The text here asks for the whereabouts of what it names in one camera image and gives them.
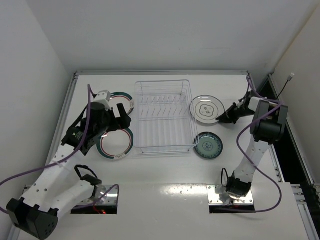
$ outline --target plate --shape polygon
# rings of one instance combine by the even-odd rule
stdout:
[[[122,159],[134,146],[134,134],[129,128],[104,133],[96,144],[99,153],[107,159]]]
[[[199,143],[194,147],[197,154],[205,159],[215,159],[223,151],[224,145],[216,134],[212,132],[202,132],[199,134]]]
[[[134,99],[128,93],[125,92],[113,92],[111,93],[109,106],[113,108],[113,112],[116,118],[120,117],[117,104],[123,104],[126,114],[130,115],[134,110]]]
[[[193,117],[203,124],[215,124],[219,122],[216,118],[225,112],[222,102],[214,96],[201,95],[192,100],[194,111],[190,104],[190,112]]]

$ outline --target wire dish rack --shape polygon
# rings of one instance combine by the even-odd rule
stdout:
[[[139,153],[183,153],[199,143],[188,80],[138,81],[135,93]]]

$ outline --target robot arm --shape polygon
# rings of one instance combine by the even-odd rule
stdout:
[[[67,176],[85,158],[91,147],[99,141],[100,136],[106,131],[126,129],[130,126],[131,118],[121,103],[117,105],[120,117],[115,117],[113,109],[109,106],[110,97],[111,94],[108,91],[101,91],[91,103],[89,128],[80,150],[68,160],[46,168],[19,200],[12,198],[9,201],[6,209],[17,228],[44,240],[55,230],[60,218],[81,201],[95,195],[102,181],[88,174],[81,177],[80,181],[70,189],[59,195],[57,193],[61,192],[61,186]],[[87,122],[87,119],[83,118],[84,112],[69,127],[66,136],[62,139],[62,144],[49,164],[63,160],[79,145]]]
[[[252,96],[248,92],[245,98],[238,104],[233,104],[223,115],[219,117],[222,123],[236,123],[239,118],[253,115],[253,121],[267,114],[275,108],[277,103],[263,98]],[[265,152],[272,144],[283,136],[288,115],[288,107],[281,106],[266,119],[259,120],[250,128],[251,139],[246,154],[255,166],[258,166]],[[250,191],[256,168],[244,156],[240,165],[228,178],[226,192],[235,198],[245,197]]]

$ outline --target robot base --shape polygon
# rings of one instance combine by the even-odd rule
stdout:
[[[208,203],[211,214],[232,214],[224,209],[255,210],[252,192],[245,197],[233,198],[226,192],[222,185],[207,185]]]
[[[78,204],[78,206],[88,205],[92,203],[93,199],[100,198],[108,189],[113,185],[101,185],[94,197],[84,200]],[[114,187],[101,201],[95,204],[95,209],[92,206],[81,209],[73,209],[71,214],[117,214],[118,211],[118,187]]]

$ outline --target white tabletop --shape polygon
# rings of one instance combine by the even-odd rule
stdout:
[[[244,75],[81,75],[62,136],[87,104],[87,84],[95,93],[100,90],[126,92],[134,98],[137,81],[183,79],[190,81],[193,97],[214,96],[226,109],[247,90]],[[133,120],[130,129],[135,134],[135,111],[130,116]],[[110,162],[93,147],[83,164],[92,168],[103,184],[120,185],[118,213],[68,215],[60,221],[50,239],[308,239],[288,183],[281,184],[283,200],[274,211],[209,213],[206,184],[219,184],[221,169],[226,168],[231,174],[241,162],[243,156],[237,148],[236,137],[251,121],[252,116],[241,118],[236,125],[198,125],[199,133],[213,132],[223,141],[223,152],[215,160],[201,159],[194,151],[184,155],[141,156],[133,149],[125,158]],[[240,140],[244,149],[249,139],[250,134],[246,132]],[[269,152],[259,167],[277,180]],[[279,197],[276,187],[258,172],[254,176],[252,193],[257,210],[273,206]],[[21,233],[19,240],[26,239],[33,237]]]

